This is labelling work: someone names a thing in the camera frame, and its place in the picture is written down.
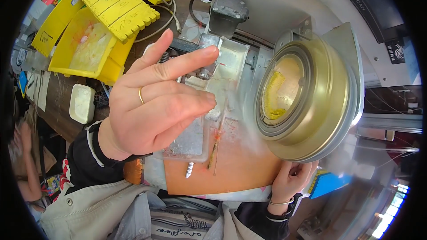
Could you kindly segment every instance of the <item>hand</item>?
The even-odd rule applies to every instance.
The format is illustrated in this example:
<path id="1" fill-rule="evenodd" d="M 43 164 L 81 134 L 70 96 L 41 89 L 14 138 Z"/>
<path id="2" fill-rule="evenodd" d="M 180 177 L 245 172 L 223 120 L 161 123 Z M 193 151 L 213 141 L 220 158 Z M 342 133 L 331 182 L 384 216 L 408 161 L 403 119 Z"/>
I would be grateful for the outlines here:
<path id="1" fill-rule="evenodd" d="M 15 126 L 12 144 L 15 145 L 22 154 L 31 153 L 31 129 L 27 122 L 23 122 L 21 128 Z"/>
<path id="2" fill-rule="evenodd" d="M 317 169 L 318 161 L 310 163 L 282 162 L 282 168 L 273 182 L 271 202 L 285 203 L 296 193 L 300 192 L 310 181 Z M 282 215 L 287 211 L 288 205 L 271 205 L 268 210 L 271 214 Z"/>
<path id="3" fill-rule="evenodd" d="M 115 83 L 109 99 L 110 116 L 101 123 L 98 136 L 107 157 L 124 160 L 131 154 L 161 150 L 195 118 L 215 107 L 214 94 L 177 83 L 175 79 L 214 63 L 218 48 L 210 46 L 156 64 L 172 39 L 172 31 L 166 30 Z"/>

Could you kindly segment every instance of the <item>gold ring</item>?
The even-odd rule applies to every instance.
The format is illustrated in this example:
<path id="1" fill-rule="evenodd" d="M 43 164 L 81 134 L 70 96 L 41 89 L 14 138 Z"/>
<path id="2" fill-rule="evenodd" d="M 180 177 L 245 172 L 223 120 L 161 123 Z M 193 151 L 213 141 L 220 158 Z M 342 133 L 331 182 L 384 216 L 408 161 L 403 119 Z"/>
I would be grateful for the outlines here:
<path id="1" fill-rule="evenodd" d="M 144 104 L 144 100 L 142 100 L 142 96 L 141 96 L 141 89 L 142 87 L 139 88 L 139 99 L 141 99 L 141 103 Z"/>

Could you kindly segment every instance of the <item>window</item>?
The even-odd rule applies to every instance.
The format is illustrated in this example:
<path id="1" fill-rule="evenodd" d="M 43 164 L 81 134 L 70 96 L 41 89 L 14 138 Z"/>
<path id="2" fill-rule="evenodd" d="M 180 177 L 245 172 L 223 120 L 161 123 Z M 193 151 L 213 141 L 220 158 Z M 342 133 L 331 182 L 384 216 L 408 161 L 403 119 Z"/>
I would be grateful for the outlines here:
<path id="1" fill-rule="evenodd" d="M 409 187 L 403 184 L 398 184 L 398 191 L 396 192 L 391 205 L 388 207 L 385 214 L 379 214 L 378 216 L 382 218 L 380 224 L 376 227 L 375 231 L 372 233 L 372 236 L 380 239 L 384 232 L 387 230 L 390 223 L 392 223 L 394 217 L 399 211 L 400 206 L 402 205 L 406 194 L 408 193 Z"/>

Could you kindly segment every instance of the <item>beige jacket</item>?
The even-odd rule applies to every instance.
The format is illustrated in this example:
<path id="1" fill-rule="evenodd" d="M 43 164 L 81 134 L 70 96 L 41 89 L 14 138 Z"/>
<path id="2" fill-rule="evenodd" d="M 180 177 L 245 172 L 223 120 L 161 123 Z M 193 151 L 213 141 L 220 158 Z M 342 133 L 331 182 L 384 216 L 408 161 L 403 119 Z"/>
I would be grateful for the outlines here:
<path id="1" fill-rule="evenodd" d="M 106 239 L 120 223 L 126 210 L 139 195 L 156 189 L 146 185 L 134 185 L 126 180 L 86 187 L 66 194 L 70 183 L 58 199 L 47 207 L 40 217 L 40 224 L 49 239 Z M 146 221 L 137 235 L 119 236 L 120 239 L 151 239 L 151 219 L 147 200 L 143 219 Z M 260 240 L 256 233 L 245 227 L 234 215 L 235 208 L 222 205 L 220 216 L 204 239 Z"/>

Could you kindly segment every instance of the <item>wooden table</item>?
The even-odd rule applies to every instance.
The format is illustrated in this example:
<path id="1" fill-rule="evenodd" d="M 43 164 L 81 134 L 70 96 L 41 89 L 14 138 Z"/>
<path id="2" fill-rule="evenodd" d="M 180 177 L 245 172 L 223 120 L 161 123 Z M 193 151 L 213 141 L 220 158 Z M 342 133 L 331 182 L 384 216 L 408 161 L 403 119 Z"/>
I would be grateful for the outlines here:
<path id="1" fill-rule="evenodd" d="M 190 0 L 175 0 L 177 5 L 176 16 L 179 19 L 181 27 L 184 27 L 184 23 L 189 14 L 189 1 Z M 210 4 L 208 3 L 203 3 L 200 0 L 195 0 L 193 4 L 193 9 L 208 12 L 209 6 Z M 156 10 L 161 15 L 160 19 L 143 29 L 139 33 L 137 39 L 143 38 L 146 35 L 149 35 L 154 31 L 158 30 L 170 18 L 170 14 L 163 8 L 156 8 Z M 174 20 L 171 22 L 169 27 L 174 32 L 175 37 L 178 37 L 179 34 L 176 31 Z M 147 45 L 157 41 L 160 35 L 161 32 L 145 41 L 141 41 L 133 45 L 125 62 L 125 72 L 131 67 L 132 63 L 137 58 L 142 56 Z M 97 84 L 96 90 L 101 91 L 102 88 L 100 86 L 99 81 L 95 82 Z M 71 90 L 73 88 L 73 85 L 76 83 L 86 84 L 86 78 L 79 76 L 71 76 L 69 78 L 66 78 L 62 74 L 58 74 L 57 76 L 52 74 L 47 89 L 46 112 L 42 111 L 41 109 L 39 109 L 38 112 L 39 115 L 69 143 L 73 142 L 74 138 L 84 128 L 84 125 L 75 120 L 72 120 L 68 113 Z M 104 118 L 108 117 L 109 113 L 109 108 L 95 109 L 93 121 L 103 120 Z"/>

